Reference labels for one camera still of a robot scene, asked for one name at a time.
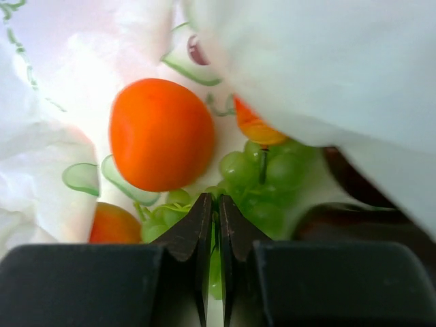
dark red object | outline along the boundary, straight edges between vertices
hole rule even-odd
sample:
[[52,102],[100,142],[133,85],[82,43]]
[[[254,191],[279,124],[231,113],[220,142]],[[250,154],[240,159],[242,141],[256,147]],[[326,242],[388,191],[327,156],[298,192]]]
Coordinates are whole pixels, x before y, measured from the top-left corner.
[[324,148],[322,153],[330,173],[351,197],[370,206],[396,208],[391,201],[354,169],[337,148]]
[[436,244],[398,210],[370,211],[344,203],[319,204],[307,211],[291,237],[309,242],[401,243],[421,259],[436,287]]
[[197,35],[192,35],[188,39],[188,53],[192,61],[200,66],[207,66],[210,62],[206,59],[203,54],[203,50],[200,48],[198,43]]

plastic bag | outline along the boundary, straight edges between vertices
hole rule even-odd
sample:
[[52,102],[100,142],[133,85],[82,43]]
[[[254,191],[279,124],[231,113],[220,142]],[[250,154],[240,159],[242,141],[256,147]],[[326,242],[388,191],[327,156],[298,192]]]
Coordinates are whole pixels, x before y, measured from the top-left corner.
[[277,129],[335,145],[436,239],[436,3],[191,0],[206,56]]
[[72,185],[86,178],[83,187],[98,190],[93,145],[21,78],[26,63],[3,40],[0,67],[0,256],[23,243],[83,241],[95,200],[62,176],[85,162],[82,176],[73,169],[64,177]]
[[[137,79],[173,80],[207,103],[216,159],[242,148],[230,89],[172,1],[3,1],[0,15],[0,257],[19,243],[87,242],[98,200],[135,216],[134,202],[164,200],[127,183],[110,152],[112,101]],[[215,161],[190,190],[218,181]]]

bunch of green grapes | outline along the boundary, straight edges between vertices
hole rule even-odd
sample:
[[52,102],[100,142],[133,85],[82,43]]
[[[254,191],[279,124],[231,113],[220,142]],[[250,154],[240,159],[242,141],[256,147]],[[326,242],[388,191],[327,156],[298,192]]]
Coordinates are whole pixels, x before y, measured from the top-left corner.
[[168,192],[166,203],[157,206],[153,211],[142,207],[143,213],[147,216],[142,219],[142,241],[144,243],[153,242],[169,230],[189,212],[193,202],[195,201],[188,192],[184,189],[176,189]]
[[[261,185],[259,175],[262,149],[260,145],[247,141],[243,151],[233,151],[222,158],[219,163],[222,181],[216,186],[207,187],[204,192],[212,194],[215,204],[221,194],[228,194],[245,218],[269,237],[277,239],[283,231],[285,211],[296,197],[313,154],[313,148],[293,140],[270,146],[266,182]],[[197,198],[183,189],[177,189],[169,192],[166,203],[153,212],[145,208],[149,218],[142,224],[143,241],[152,242],[180,221]],[[209,292],[216,299],[222,299],[221,264],[219,248],[215,244],[215,228],[214,223]]]
[[269,237],[278,238],[285,210],[300,189],[313,149],[293,140],[270,146],[263,185],[258,182],[261,156],[261,146],[252,141],[245,143],[243,152],[227,154],[219,164],[223,180],[218,186],[232,196],[245,218]]

grape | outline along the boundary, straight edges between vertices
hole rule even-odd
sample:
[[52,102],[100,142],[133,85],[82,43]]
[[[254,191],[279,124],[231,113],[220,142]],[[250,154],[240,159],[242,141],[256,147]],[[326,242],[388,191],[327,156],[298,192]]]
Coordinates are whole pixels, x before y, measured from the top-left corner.
[[217,186],[224,190],[223,194],[231,196],[233,201],[239,203],[244,191],[237,186],[231,185],[228,181],[221,181],[217,184]]
[[258,170],[242,152],[228,153],[219,163],[222,177],[231,185],[251,185],[258,179]]
[[222,300],[223,290],[221,287],[221,260],[219,251],[213,251],[211,255],[211,266],[209,269],[209,293],[217,300]]
[[175,189],[169,191],[166,197],[166,204],[178,203],[181,206],[186,206],[191,202],[191,196],[184,189]]
[[144,229],[144,231],[141,231],[141,237],[144,243],[151,243],[167,230],[168,227],[165,225],[154,225],[151,228]]
[[218,200],[221,194],[225,193],[225,190],[218,186],[209,186],[204,190],[205,193],[212,193],[213,200]]
[[174,211],[170,208],[162,208],[162,219],[165,225],[171,228],[175,223],[178,223],[187,213]]
[[220,189],[224,190],[225,194],[228,194],[229,190],[232,189],[232,185],[229,182],[225,181],[225,180],[222,180],[221,182],[219,182],[217,184],[217,187],[219,187]]
[[247,219],[270,237],[281,231],[284,220],[283,211],[270,202],[259,202],[247,214]]
[[165,225],[164,221],[164,208],[162,206],[158,206],[153,212],[153,218],[151,219],[154,221],[155,225]]
[[259,165],[262,157],[262,148],[259,144],[248,140],[244,145],[244,154],[248,160]]
[[143,221],[141,223],[141,239],[143,242],[144,242],[144,236],[147,233],[147,231],[155,225],[156,223],[154,222],[154,220],[151,219],[147,219],[146,221]]
[[196,194],[194,194],[194,195],[191,197],[191,202],[190,202],[189,204],[193,206],[193,205],[197,202],[198,198],[200,197],[200,194],[201,194],[201,193],[196,193]]
[[279,145],[270,146],[270,151],[273,155],[281,155],[284,153],[296,154],[304,145],[295,140],[288,140],[287,142]]
[[301,164],[290,153],[277,155],[266,167],[266,181],[277,189],[295,189],[302,180]]

orange fruit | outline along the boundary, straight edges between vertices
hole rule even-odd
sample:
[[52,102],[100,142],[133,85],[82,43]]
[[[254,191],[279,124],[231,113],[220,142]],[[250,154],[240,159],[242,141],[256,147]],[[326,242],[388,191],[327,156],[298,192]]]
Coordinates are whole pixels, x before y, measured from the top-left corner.
[[124,179],[139,189],[161,192],[191,184],[207,169],[214,143],[206,106],[169,80],[138,80],[113,103],[114,162]]
[[90,243],[140,243],[141,224],[126,210],[97,202]]
[[265,124],[241,99],[234,97],[234,106],[238,127],[252,142],[268,146],[284,143],[288,139],[285,134]]

